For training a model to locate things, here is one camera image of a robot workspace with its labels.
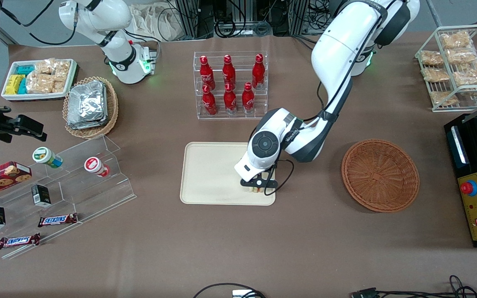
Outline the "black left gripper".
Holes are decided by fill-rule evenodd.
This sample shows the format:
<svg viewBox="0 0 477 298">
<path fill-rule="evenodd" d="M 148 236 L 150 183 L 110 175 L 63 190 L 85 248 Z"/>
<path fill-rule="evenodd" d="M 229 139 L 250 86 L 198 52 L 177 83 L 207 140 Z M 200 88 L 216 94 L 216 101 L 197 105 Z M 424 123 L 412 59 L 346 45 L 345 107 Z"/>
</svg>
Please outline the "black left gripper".
<svg viewBox="0 0 477 298">
<path fill-rule="evenodd" d="M 250 179 L 250 181 L 244 181 L 244 179 L 241 179 L 240 185 L 243 187 L 249 187 L 251 190 L 275 190 L 275 171 L 274 168 L 269 168 L 260 174 L 257 174 Z"/>
</svg>

